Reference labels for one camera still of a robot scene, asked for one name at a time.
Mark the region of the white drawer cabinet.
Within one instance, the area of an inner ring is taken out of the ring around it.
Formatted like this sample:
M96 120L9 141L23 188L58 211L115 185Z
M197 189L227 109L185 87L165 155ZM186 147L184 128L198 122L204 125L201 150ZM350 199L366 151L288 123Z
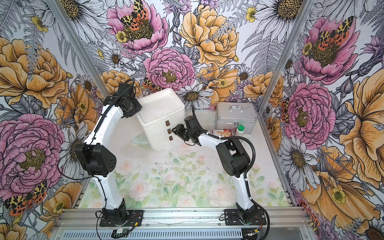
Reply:
M138 120L152 149L159 149L174 139L172 129L184 123L185 105L167 88L139 99L142 109Z

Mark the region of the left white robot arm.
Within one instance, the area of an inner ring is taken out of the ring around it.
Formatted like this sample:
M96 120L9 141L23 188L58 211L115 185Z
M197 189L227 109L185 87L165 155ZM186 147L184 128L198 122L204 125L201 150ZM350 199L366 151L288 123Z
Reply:
M82 168L97 178L97 186L104 197L102 215L121 225L128 217L125 201L119 193L114 176L116 156L109 150L112 133L122 118L130 118L142 106L136 99L135 80L129 79L118 86L118 91L106 97L103 109L90 136L75 147L75 154Z

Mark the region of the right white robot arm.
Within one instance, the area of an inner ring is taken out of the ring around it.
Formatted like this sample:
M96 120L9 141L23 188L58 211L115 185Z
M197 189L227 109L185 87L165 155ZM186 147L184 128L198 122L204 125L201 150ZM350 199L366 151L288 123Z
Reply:
M256 159L256 150L252 142L244 137L219 137L204 130L195 115L185 118L184 124L178 124L172 132L183 141L207 147L218 152L225 172L235 178L237 209L241 223L248 224L261 207L253 200L249 189L248 172Z

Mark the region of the red white cardboard box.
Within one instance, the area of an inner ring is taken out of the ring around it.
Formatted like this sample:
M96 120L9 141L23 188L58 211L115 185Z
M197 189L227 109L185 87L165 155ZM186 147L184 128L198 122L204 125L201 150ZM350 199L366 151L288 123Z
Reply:
M213 134L220 138L226 138L226 137L232 137L233 131L232 130L213 130Z

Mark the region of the silver metal case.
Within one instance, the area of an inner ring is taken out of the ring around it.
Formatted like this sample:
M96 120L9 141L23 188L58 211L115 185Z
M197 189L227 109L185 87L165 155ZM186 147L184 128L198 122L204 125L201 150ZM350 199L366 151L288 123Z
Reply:
M224 103L217 104L216 129L234 130L238 126L245 128L244 134L250 135L257 122L257 113L251 103Z

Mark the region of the white bottle green cap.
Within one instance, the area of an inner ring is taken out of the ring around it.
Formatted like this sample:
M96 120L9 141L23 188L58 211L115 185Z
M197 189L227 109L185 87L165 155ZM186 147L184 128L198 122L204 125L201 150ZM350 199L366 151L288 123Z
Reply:
M239 125L236 129L235 136L242 137L244 133L245 133L245 127L242 125Z

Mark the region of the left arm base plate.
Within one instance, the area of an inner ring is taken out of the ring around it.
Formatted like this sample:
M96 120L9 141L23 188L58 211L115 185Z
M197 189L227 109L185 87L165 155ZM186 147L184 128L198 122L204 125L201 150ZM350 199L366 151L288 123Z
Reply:
M143 210L102 209L100 227L139 227L142 224Z

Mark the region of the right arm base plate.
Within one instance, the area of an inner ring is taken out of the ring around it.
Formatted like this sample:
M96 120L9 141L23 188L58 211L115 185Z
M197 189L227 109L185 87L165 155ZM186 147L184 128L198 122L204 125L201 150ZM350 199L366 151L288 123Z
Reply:
M226 226L266 226L267 219L261 209L242 211L239 209L224 209Z

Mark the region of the aluminium front rail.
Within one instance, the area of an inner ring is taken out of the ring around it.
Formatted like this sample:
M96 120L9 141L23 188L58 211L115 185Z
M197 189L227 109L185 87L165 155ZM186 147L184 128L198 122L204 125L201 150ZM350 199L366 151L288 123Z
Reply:
M309 227L310 220L302 207L266 207L270 228ZM55 230L95 230L99 227L97 209L69 209L59 217ZM130 218L127 226L135 230L255 228L257 225L227 224L225 208L152 208Z

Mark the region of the left aluminium corner post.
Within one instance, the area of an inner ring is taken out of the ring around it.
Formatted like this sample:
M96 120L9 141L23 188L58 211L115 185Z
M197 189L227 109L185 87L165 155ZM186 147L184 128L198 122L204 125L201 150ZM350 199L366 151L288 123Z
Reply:
M53 15L56 17L57 22L61 26L62 31L65 33L65 36L68 37L69 42L71 42L73 48L80 57L81 62L84 64L85 69L88 71L88 74L92 77L95 85L98 87L102 96L109 96L109 92L104 82L102 81L97 68L95 67L90 56L88 55L88 52L86 51L86 48L83 45L76 28L72 26L71 20L68 17L64 8L62 7L61 2L48 1L47 4L53 12Z

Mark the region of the aluminium corner post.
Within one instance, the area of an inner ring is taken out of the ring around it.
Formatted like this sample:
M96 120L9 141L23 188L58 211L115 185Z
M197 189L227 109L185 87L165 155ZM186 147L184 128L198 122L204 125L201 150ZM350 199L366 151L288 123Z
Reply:
M271 76L271 81L269 86L266 88L266 92L264 93L264 96L262 97L262 101L258 108L258 115L261 116L267 103L269 102L272 93L278 84L279 78L281 76L281 73L283 71L284 65L286 61L289 58L289 54L294 47L294 44L296 43L299 34L301 33L302 29L305 27L305 22L307 18L310 15L310 12L312 10L313 5L316 1L313 0L307 0L303 1L302 7L299 11L298 17L293 25L293 29L290 32L290 34L287 37L287 42L283 48L283 51L278 59L277 65L273 71L273 74Z
M80 57L81 62L84 64L85 69L88 71L88 74L92 77L95 85L98 87L102 96L109 96L109 92L104 82L102 81L97 68L95 67L90 56L88 55L88 52L86 51L86 48L83 45L76 28L72 26L71 20L68 17L64 8L62 7L61 2L48 1L47 4L53 12L53 15L56 17L57 22L61 26L62 31L65 33L65 36L68 37L69 42L71 42L73 48Z

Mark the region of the right aluminium corner post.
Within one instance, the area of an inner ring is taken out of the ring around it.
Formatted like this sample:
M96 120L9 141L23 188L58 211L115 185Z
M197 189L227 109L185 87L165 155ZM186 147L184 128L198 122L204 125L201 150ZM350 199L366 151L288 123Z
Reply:
M289 58L289 54L294 47L294 44L296 43L299 34L301 33L302 29L305 27L305 22L307 18L310 15L310 12L312 10L313 5L316 1L313 0L307 0L303 1L302 7L299 11L298 17L293 25L293 29L290 32L290 34L287 37L287 42L283 48L283 51L278 59L277 65L273 71L273 74L271 76L271 81L269 86L266 88L266 92L264 93L264 96L262 97L262 101L258 108L258 115L261 116L267 103L269 102L272 93L278 84L279 78L281 76L281 73L283 71L284 65L286 61Z

